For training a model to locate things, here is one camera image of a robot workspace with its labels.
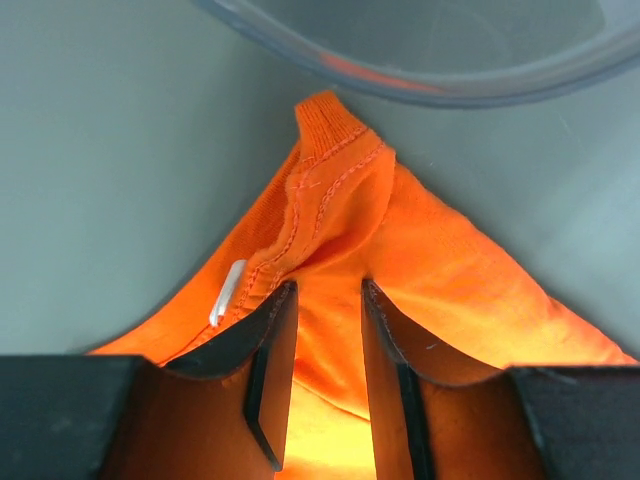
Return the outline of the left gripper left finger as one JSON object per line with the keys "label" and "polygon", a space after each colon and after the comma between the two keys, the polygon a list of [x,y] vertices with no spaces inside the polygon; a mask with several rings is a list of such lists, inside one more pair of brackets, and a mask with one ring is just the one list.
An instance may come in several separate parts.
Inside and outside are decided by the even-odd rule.
{"label": "left gripper left finger", "polygon": [[137,355],[5,355],[5,479],[270,479],[284,463],[294,283],[164,366]]}

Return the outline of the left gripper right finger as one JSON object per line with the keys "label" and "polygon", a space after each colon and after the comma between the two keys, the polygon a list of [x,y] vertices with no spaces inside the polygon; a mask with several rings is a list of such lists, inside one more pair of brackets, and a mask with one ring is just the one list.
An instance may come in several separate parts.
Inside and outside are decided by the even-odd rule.
{"label": "left gripper right finger", "polygon": [[372,281],[361,329],[380,479],[635,479],[635,366],[513,366],[452,347]]}

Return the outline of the orange t shirt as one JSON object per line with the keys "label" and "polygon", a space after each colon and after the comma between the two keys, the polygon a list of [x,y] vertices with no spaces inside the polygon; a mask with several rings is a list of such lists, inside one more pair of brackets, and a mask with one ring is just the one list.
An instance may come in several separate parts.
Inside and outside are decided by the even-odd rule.
{"label": "orange t shirt", "polygon": [[422,327],[497,368],[631,362],[427,191],[334,94],[303,101],[296,119],[290,156],[203,268],[103,353],[165,364],[296,281],[285,479],[374,477],[360,329],[366,278]]}

